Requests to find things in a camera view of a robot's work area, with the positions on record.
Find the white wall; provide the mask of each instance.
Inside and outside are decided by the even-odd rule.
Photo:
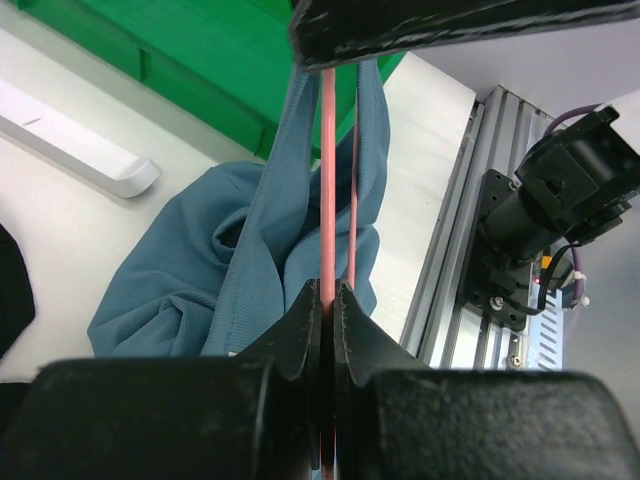
[[[602,380],[640,442],[640,197],[631,203],[622,225],[580,249],[591,305],[565,326],[564,366]]]
[[[640,88],[640,20],[421,50],[478,92],[496,85],[557,116]]]

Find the pink cable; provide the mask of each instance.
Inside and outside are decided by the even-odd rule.
[[[322,172],[320,178],[320,301],[331,315],[336,297],[336,71],[322,73]]]
[[[358,239],[358,157],[360,139],[358,135],[358,97],[356,94],[355,119],[353,125],[353,160],[351,165],[351,222],[349,223],[349,262],[347,280],[356,288],[356,241]]]

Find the black bracket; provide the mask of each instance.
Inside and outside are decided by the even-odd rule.
[[[519,332],[527,321],[527,314],[519,306],[528,305],[531,264],[514,265],[511,258],[499,253],[491,245],[482,231],[482,221],[515,189],[514,182],[500,172],[488,170],[485,173],[458,302],[480,315],[488,316],[501,327]]]
[[[299,480],[334,438],[323,463],[349,480],[496,478],[496,462],[499,478],[640,478],[599,381],[429,370],[337,282],[328,321],[309,281],[233,358],[66,360],[0,384],[0,478]]]

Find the screw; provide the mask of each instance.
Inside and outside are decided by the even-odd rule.
[[[489,305],[491,305],[491,308],[493,308],[494,310],[500,311],[502,310],[502,307],[504,307],[504,298],[493,297],[491,298],[491,300],[489,300]]]
[[[520,366],[522,365],[522,359],[517,355],[512,355],[511,357],[509,357],[509,363],[514,368],[520,368]]]

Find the blue cloth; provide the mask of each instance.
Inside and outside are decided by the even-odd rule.
[[[207,171],[164,207],[116,272],[88,334],[98,356],[240,352],[320,276],[320,171],[310,169],[320,76],[295,70],[266,166]],[[358,67],[360,125],[356,296],[369,275],[387,177],[389,118],[376,62]],[[338,146],[336,272],[347,266],[353,134]]]

